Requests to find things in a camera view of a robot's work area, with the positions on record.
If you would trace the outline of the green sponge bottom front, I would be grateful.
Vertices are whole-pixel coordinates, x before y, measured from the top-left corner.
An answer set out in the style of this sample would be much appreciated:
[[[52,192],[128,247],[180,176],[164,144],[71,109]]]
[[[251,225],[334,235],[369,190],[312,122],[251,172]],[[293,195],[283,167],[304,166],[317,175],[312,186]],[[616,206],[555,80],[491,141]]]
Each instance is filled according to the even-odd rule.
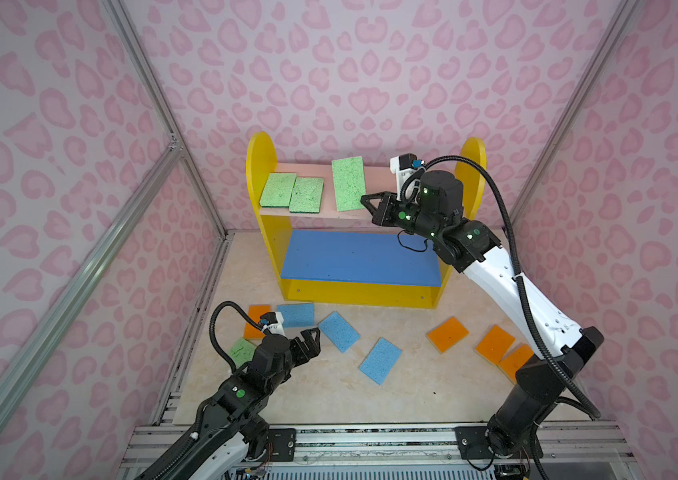
[[[323,178],[297,177],[289,203],[289,212],[318,214],[321,210],[323,189]]]

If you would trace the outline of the green sponge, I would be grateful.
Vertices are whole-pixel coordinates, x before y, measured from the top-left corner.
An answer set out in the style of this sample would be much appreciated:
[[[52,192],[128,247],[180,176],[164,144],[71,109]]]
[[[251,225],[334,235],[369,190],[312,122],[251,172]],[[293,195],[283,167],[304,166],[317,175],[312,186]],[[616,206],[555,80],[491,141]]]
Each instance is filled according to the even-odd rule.
[[[239,338],[230,348],[229,356],[233,360],[235,367],[239,368],[253,359],[255,350],[255,344],[245,338]]]
[[[260,196],[262,208],[287,208],[298,176],[295,173],[271,173]]]
[[[366,194],[364,164],[361,157],[337,159],[331,162],[336,210],[363,209],[361,197]]]
[[[289,203],[289,212],[318,214],[321,210],[323,189],[323,178],[297,177]]]

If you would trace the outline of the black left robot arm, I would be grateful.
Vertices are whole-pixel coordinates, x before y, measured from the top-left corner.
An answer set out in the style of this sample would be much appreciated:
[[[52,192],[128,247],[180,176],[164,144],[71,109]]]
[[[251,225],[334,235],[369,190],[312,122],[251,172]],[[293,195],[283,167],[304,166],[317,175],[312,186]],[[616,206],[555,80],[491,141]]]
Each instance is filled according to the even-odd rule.
[[[306,329],[289,339],[266,333],[251,361],[202,401],[194,423],[140,479],[220,479],[246,459],[271,454],[269,424],[260,416],[270,396],[292,373],[321,352],[320,330]]]

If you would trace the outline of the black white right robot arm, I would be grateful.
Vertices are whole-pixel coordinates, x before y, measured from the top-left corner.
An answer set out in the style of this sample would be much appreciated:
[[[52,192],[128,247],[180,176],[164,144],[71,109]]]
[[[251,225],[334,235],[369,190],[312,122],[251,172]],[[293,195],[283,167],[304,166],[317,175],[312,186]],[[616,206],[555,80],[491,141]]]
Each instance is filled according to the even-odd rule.
[[[541,454],[537,430],[558,404],[599,418],[574,378],[604,337],[596,328],[570,319],[525,276],[510,239],[500,240],[482,222],[464,217],[457,198],[463,185],[453,174],[435,170],[411,178],[417,184],[411,199],[389,191],[361,196],[373,224],[430,242],[443,263],[491,297],[532,349],[485,431],[463,439],[462,456],[498,459],[527,452],[537,458]]]

